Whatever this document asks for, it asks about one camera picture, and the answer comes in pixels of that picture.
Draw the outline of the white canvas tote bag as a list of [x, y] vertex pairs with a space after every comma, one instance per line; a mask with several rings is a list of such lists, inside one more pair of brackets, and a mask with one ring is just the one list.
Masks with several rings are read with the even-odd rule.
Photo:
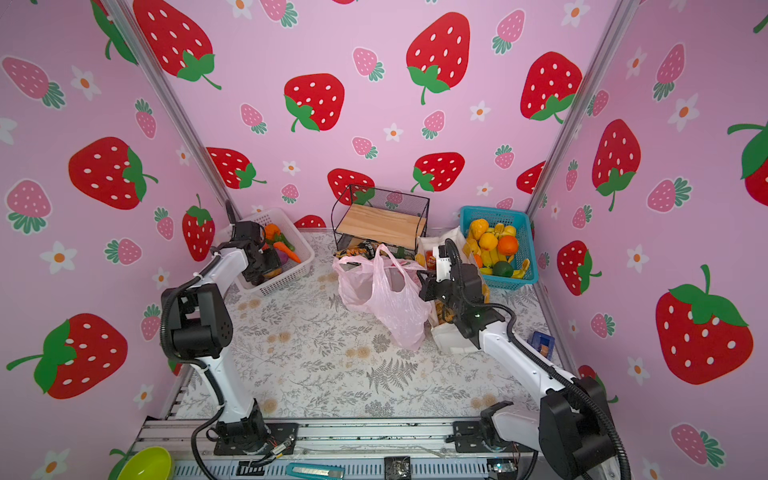
[[[429, 254], [429, 259], [434, 263], [434, 267], [427, 269], [428, 271], [435, 270], [434, 255], [437, 253], [437, 247], [444, 242], [454, 242], [460, 250], [461, 260], [471, 264], [468, 255], [463, 252], [466, 238], [461, 229], [456, 227], [437, 237], [426, 237], [420, 241], [419, 251]], [[493, 312], [486, 306], [485, 284], [479, 269], [477, 266], [472, 266], [474, 267], [474, 275], [467, 282], [469, 307], [464, 312], [453, 312], [440, 300], [429, 301], [435, 304], [438, 324], [433, 338], [438, 348], [444, 353], [459, 354], [478, 350], [480, 348], [479, 332], [489, 320], [495, 318]]]

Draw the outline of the pink plastic grocery bag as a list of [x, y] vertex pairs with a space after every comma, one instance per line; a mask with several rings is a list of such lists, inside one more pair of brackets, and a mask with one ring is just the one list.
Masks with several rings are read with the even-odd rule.
[[338, 293], [350, 311], [373, 315], [390, 332], [394, 344], [416, 351], [425, 340], [432, 304], [420, 298], [418, 275], [425, 269], [413, 260], [396, 258], [380, 245], [374, 256], [344, 256], [332, 264]]

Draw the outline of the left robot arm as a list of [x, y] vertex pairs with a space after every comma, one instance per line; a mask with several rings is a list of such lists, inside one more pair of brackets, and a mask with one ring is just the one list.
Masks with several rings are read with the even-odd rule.
[[192, 435], [192, 450], [204, 433], [217, 455], [251, 454], [268, 459], [293, 451], [296, 423], [268, 424], [248, 393], [230, 352], [235, 329], [224, 294], [237, 277], [258, 278], [268, 262], [264, 228], [253, 221], [232, 225], [230, 240], [213, 249], [211, 261], [179, 287], [161, 296], [160, 344], [166, 357], [192, 366], [217, 402], [214, 417]]

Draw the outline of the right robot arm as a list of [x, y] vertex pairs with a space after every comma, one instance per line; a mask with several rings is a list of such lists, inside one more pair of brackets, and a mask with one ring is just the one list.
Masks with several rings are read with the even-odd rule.
[[496, 360], [539, 404], [539, 417], [525, 439], [521, 417], [510, 405], [487, 409], [484, 440], [491, 448], [521, 443], [540, 453], [562, 479], [588, 478], [591, 470], [632, 476], [628, 453], [610, 414], [604, 387], [557, 367], [514, 331], [515, 312], [487, 303], [478, 270], [462, 262], [457, 245], [446, 240], [433, 250], [436, 269], [421, 271], [420, 297], [439, 300], [454, 314], [463, 338]]

